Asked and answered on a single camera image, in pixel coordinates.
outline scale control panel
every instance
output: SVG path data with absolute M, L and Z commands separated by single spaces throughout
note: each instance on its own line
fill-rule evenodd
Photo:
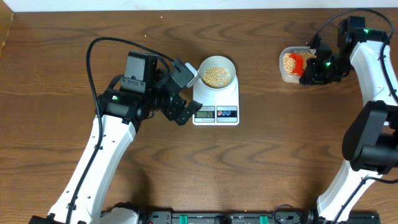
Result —
M 194 123 L 209 123 L 203 125 L 237 125 L 238 124 L 238 107 L 237 106 L 202 106 L 202 108 L 194 114 Z

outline robotic arm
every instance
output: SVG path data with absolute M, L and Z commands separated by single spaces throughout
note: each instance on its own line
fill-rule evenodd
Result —
M 345 222 L 366 189 L 374 182 L 365 178 L 381 178 L 398 166 L 398 140 L 394 134 L 382 133 L 383 126 L 397 129 L 398 107 L 391 95 L 388 81 L 397 89 L 398 83 L 390 61 L 390 48 L 380 51 L 387 34 L 383 30 L 367 29 L 363 17 L 350 16 L 338 26 L 339 54 L 332 54 L 329 46 L 316 35 L 308 46 L 317 58 L 307 61 L 307 69 L 300 78 L 303 85 L 339 82 L 355 69 L 364 108 L 343 140 L 344 161 L 337 176 L 324 194 L 318 197 L 319 220 Z M 381 61 L 384 60 L 389 80 Z
M 157 68 L 160 61 L 164 68 Z M 61 197 L 52 206 L 47 218 L 33 216 L 30 223 L 113 223 L 139 222 L 139 211 L 132 208 L 116 207 L 101 218 L 105 195 L 124 151 L 133 142 L 141 122 L 150 118 L 150 111 L 161 110 L 170 120 L 184 125 L 201 104 L 186 101 L 179 95 L 186 87 L 191 87 L 199 78 L 197 71 L 179 59 L 172 61 L 173 68 L 156 54 L 131 51 L 127 57 L 124 76 L 116 76 L 107 90 L 99 96 L 98 105 L 102 117 L 93 121 L 93 129 L 86 149 Z M 113 89 L 120 81 L 120 90 Z M 103 136 L 101 146 L 96 152 L 99 122 L 102 120 Z M 96 153 L 90 169 L 77 193 L 72 214 L 68 210 L 75 189 L 84 175 L 93 153 Z

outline clear plastic container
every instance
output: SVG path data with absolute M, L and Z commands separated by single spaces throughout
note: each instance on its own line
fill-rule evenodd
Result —
M 308 47 L 288 47 L 282 51 L 279 56 L 279 70 L 282 75 L 282 79 L 288 83 L 299 83 L 300 77 L 298 75 L 289 75 L 284 70 L 284 54 L 286 53 L 311 53 Z

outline red object in container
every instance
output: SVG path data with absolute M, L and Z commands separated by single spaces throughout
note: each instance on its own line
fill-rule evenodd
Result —
M 290 54 L 290 57 L 296 61 L 296 67 L 293 69 L 292 73 L 296 73 L 300 77 L 303 75 L 303 64 L 304 64 L 304 59 L 301 55 L 292 53 Z

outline bowl of grain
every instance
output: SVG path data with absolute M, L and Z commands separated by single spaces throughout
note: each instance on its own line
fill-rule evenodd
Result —
M 209 89 L 221 91 L 236 83 L 234 64 L 226 57 L 212 56 L 204 60 L 199 67 L 201 81 Z
M 293 58 L 290 58 L 292 53 L 302 56 L 304 61 L 302 68 L 303 70 L 305 70 L 307 67 L 307 59 L 316 58 L 317 56 L 312 54 L 308 47 L 288 47 L 282 51 L 279 56 L 279 70 L 283 81 L 289 83 L 299 83 L 300 76 L 292 72 L 296 63 Z

